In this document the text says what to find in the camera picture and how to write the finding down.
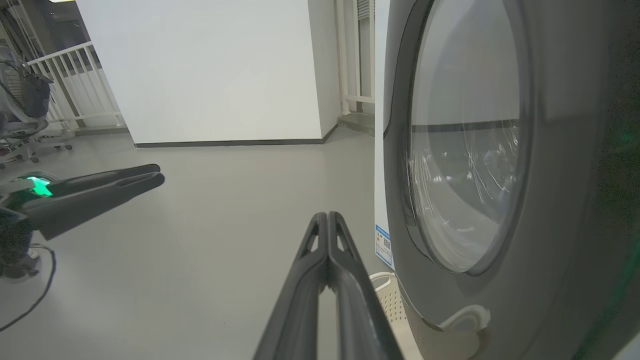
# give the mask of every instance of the front-loading washing machine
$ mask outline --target front-loading washing machine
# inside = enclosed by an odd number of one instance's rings
[[[384,162],[425,359],[610,359],[640,329],[640,3],[391,0]]]

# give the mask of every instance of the glass door window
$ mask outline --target glass door window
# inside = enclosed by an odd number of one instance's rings
[[[413,84],[412,203],[435,261],[473,268],[518,196],[519,82],[501,0],[435,1]]]

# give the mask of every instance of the white railing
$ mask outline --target white railing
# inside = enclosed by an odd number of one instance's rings
[[[50,123],[59,122],[64,129],[125,126],[91,41],[35,59],[28,65],[54,81]]]
[[[347,0],[351,1],[353,5],[352,9],[345,8],[344,0],[336,0],[336,12],[337,12],[337,27],[338,27],[338,57],[339,57],[339,73],[340,73],[340,96],[341,105],[342,105],[342,114],[347,115],[351,113],[349,109],[349,101],[353,102],[366,102],[373,104],[375,103],[374,94],[375,92],[375,5],[374,0]],[[369,13],[369,62],[368,62],[368,74],[362,74],[361,70],[361,54],[360,51],[362,49],[363,44],[361,44],[361,26],[360,20],[363,18],[362,8],[364,6],[365,10],[368,5],[368,13]],[[348,12],[350,19],[345,19],[345,9]],[[347,32],[351,35],[353,32],[353,43],[348,40]],[[348,67],[349,55],[352,57],[353,66]],[[369,95],[362,94],[362,83],[363,76],[368,77],[367,80],[369,82]],[[349,86],[349,79],[352,79],[353,86]]]

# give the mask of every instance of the black cable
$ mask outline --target black cable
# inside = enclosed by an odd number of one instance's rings
[[[46,247],[44,245],[41,245],[41,244],[32,244],[31,247],[36,247],[36,248],[39,248],[39,249],[45,249],[51,255],[51,273],[49,274],[49,280],[47,281],[47,286],[44,288],[44,292],[38,298],[38,300],[36,300],[36,302],[34,302],[33,305],[31,305],[31,307],[25,313],[23,313],[22,315],[18,316],[15,319],[13,319],[10,323],[6,324],[5,326],[0,327],[0,332],[3,332],[5,330],[7,330],[13,324],[17,323],[18,321],[22,320],[25,316],[30,314],[30,312],[32,312],[36,308],[36,306],[38,306],[40,304],[42,299],[44,299],[44,297],[47,296],[47,293],[49,292],[49,288],[51,287],[51,283],[53,282],[53,274],[56,273],[56,253],[53,250],[51,250],[50,248],[48,248],[48,247]]]

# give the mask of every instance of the white laundry basket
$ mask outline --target white laundry basket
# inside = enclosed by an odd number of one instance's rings
[[[398,346],[400,346],[404,360],[422,360],[409,321],[406,319],[396,275],[392,272],[379,272],[369,276],[369,280],[372,282],[380,279],[387,279],[387,281],[376,288],[376,294],[378,294],[380,304],[385,310],[385,315],[394,332]]]

